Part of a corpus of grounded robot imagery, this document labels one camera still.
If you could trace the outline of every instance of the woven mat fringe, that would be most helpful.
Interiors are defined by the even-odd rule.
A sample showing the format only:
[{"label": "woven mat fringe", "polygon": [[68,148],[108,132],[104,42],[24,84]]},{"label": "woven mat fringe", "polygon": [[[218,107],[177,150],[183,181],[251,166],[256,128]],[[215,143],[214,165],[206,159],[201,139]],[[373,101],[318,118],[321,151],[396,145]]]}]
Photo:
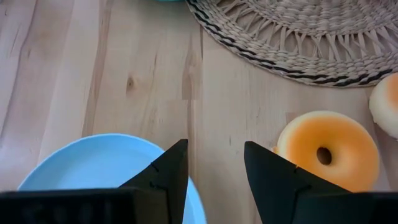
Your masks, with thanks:
[{"label": "woven mat fringe", "polygon": [[[301,1],[288,5],[276,0],[187,3],[219,43],[248,62],[291,80],[331,87],[370,86],[398,72],[396,2]],[[308,43],[313,50],[306,54]]]}]

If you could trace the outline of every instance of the light blue plate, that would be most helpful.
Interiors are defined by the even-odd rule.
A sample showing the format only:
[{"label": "light blue plate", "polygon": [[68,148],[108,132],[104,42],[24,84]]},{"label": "light blue plate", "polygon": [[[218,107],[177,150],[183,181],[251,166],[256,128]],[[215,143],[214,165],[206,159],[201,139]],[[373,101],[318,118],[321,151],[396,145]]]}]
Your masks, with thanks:
[{"label": "light blue plate", "polygon": [[[135,136],[89,136],[70,143],[46,158],[25,178],[19,190],[119,187],[162,153],[159,146]],[[190,178],[183,223],[206,223],[199,194]]]}]

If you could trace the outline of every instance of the straw placemat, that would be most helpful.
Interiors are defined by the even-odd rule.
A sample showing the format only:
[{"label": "straw placemat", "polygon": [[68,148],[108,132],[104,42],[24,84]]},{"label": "straw placemat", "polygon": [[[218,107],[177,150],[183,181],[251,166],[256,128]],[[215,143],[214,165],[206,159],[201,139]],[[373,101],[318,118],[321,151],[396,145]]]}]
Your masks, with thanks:
[{"label": "straw placemat", "polygon": [[219,43],[309,85],[375,85],[398,72],[396,0],[187,0]]}]

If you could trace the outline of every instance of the toy donut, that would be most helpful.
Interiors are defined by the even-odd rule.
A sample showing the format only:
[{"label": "toy donut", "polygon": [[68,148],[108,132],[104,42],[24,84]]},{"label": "toy donut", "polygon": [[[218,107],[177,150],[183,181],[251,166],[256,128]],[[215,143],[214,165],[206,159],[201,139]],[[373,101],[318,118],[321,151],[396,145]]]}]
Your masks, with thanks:
[{"label": "toy donut", "polygon": [[387,134],[398,139],[398,73],[377,84],[369,100],[373,120]]},{"label": "toy donut", "polygon": [[369,133],[353,119],[314,111],[291,121],[279,136],[275,153],[352,192],[373,188],[379,154]]}]

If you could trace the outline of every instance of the wooden table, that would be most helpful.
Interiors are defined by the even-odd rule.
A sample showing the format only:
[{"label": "wooden table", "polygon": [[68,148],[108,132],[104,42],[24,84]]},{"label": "wooden table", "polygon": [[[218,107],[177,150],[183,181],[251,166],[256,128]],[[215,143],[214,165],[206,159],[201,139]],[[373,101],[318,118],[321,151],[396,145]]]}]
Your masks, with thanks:
[{"label": "wooden table", "polygon": [[0,4],[0,189],[82,136],[128,133],[163,148],[190,141],[208,223],[260,223],[245,141],[276,144],[295,116],[333,110],[379,144],[377,190],[398,190],[398,143],[377,128],[370,88],[295,83],[218,45],[184,2],[4,0]]}]

